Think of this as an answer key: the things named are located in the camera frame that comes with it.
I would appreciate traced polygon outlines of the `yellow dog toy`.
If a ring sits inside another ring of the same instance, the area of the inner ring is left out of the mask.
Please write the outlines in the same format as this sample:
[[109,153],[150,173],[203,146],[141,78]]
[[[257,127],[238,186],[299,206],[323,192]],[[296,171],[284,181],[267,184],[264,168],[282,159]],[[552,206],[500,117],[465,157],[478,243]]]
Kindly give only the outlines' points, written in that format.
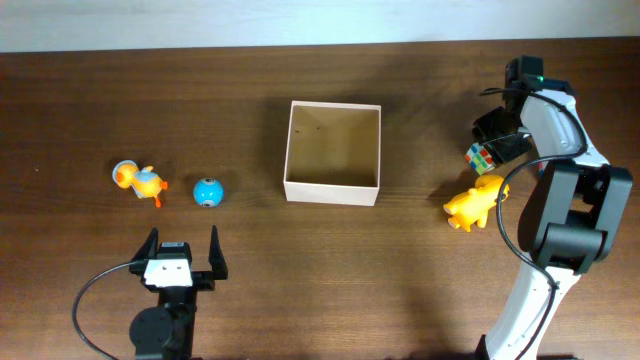
[[472,188],[454,196],[443,205],[449,215],[448,224],[454,228],[471,231],[471,226],[485,228],[489,211],[497,204],[498,191],[504,178],[499,175],[481,175]]

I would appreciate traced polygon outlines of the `yellow duck toy blue cap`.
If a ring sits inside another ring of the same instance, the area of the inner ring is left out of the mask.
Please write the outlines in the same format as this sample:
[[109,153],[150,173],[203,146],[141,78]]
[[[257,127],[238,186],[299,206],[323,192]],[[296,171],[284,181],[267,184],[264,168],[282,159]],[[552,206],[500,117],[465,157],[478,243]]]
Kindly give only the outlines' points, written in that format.
[[132,160],[123,160],[113,168],[112,179],[122,189],[131,188],[139,199],[153,198],[155,206],[162,207],[159,194],[168,189],[168,182],[152,166],[140,168]]

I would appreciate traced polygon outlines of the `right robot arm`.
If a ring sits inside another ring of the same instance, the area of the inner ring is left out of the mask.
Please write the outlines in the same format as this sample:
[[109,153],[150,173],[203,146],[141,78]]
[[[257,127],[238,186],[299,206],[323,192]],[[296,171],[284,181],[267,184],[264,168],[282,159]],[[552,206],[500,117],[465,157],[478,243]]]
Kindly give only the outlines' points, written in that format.
[[581,124],[570,84],[543,73],[539,57],[505,68],[504,103],[473,123],[466,161],[483,175],[530,148],[540,178],[507,243],[521,265],[505,308],[482,335],[478,359],[535,359],[566,293],[611,251],[633,178],[599,153]]

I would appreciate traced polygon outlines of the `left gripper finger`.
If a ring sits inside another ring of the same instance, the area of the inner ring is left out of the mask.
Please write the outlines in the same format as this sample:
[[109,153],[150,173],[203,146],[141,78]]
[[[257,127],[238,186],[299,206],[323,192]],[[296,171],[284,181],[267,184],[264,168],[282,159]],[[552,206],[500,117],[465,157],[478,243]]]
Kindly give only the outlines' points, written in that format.
[[228,267],[220,247],[218,230],[215,225],[212,226],[211,240],[209,246],[208,261],[213,273],[227,273]]
[[158,235],[159,231],[156,227],[151,229],[147,239],[143,245],[139,248],[136,254],[133,256],[132,261],[148,261],[155,259],[158,250]]

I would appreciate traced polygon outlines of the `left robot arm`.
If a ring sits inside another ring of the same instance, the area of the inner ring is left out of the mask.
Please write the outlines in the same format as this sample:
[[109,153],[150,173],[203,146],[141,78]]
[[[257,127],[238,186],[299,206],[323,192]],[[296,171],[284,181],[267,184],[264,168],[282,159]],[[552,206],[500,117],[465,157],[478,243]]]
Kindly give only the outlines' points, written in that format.
[[151,230],[129,266],[129,272],[158,295],[158,304],[140,311],[129,328],[137,359],[192,357],[197,295],[213,291],[217,280],[228,278],[216,227],[211,230],[208,262],[209,270],[193,270],[187,242],[161,243],[159,231]]

